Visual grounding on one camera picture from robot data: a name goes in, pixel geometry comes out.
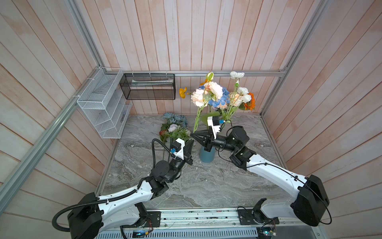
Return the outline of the teal cylindrical vase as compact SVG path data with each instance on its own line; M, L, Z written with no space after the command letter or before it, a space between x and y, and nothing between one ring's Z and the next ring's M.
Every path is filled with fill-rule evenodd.
M215 158L216 149L214 147L211 148L210 151L205 150L205 147L202 146L199 152L200 160L204 163L211 163Z

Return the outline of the pink white green bouquet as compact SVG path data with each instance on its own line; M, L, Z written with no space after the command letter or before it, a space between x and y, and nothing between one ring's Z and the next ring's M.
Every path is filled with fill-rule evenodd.
M178 138L187 142L191 139L190 134L191 132L188 129L175 123L164 123L159 131L162 142L166 143L169 139L170 144Z

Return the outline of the peach carnation stem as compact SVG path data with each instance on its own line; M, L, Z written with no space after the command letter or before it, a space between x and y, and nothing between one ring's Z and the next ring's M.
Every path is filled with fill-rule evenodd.
M205 83L191 94L192 103L198 107L193 132L198 129L203 109L209 105L210 101L218 102L223 97L223 88L213 81L213 77L214 73L209 72Z

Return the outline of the light blue hydrangea stem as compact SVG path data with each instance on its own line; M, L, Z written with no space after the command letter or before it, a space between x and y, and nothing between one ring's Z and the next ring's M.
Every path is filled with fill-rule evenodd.
M229 106L230 106L230 93L225 87L223 88L223 97L218 102L209 102L208 113L201 116L201 121L207 125L207 118L209 116L220 116L223 120L230 120Z

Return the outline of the yellow orange poppy stem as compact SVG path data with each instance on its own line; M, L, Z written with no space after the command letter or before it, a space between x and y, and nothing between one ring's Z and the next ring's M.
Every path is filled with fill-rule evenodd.
M186 95L191 96L191 95L194 95L194 94L199 94L199 91L203 91L203 90L204 90L204 85L205 85L206 83L208 83L208 82L209 82L209 80L208 80L208 79L205 79L204 82L200 83L200 87L197 88L197 89L195 89L193 92L188 91L187 87L185 87L185 88L181 88L181 89L179 90L179 95L180 95L181 98L184 99L184 98L186 97Z

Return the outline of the orange gerbera flower stem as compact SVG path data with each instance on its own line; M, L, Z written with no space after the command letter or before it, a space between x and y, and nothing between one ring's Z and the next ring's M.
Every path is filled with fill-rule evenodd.
M245 111L252 111L256 106L256 100L253 93L246 94L243 102Z

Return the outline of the white ranunculus stem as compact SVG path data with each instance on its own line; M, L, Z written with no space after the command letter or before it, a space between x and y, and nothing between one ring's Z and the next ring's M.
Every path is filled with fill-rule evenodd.
M247 88L240 86L240 79L244 77L244 73L232 71L230 77L235 81L234 89L230 92L229 116L232 118L237 110L245 111L243 101L245 100L245 95L250 92Z

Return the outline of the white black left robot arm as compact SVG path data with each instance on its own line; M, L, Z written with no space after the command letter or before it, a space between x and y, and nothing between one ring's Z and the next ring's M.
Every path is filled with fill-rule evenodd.
M151 173L128 189L98 197L87 194L78 204L59 211L52 219L53 228L69 232L73 239L94 239L108 229L143 226L148 220L144 203L163 195L180 177L183 166L193 164L193 145L192 139L176 139L171 147L165 147L170 162L155 162Z

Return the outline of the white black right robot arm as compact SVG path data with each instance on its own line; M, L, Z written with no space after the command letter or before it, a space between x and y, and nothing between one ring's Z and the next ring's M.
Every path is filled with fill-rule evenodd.
M249 137L242 126L234 126L227 136L220 136L214 127L191 133L206 151L212 147L231 152L230 161L238 168L252 172L276 184L289 194L281 200L260 199L252 209L255 222L265 224L274 218L297 218L316 227L328 212L329 199L320 178L293 173L266 160L246 143Z

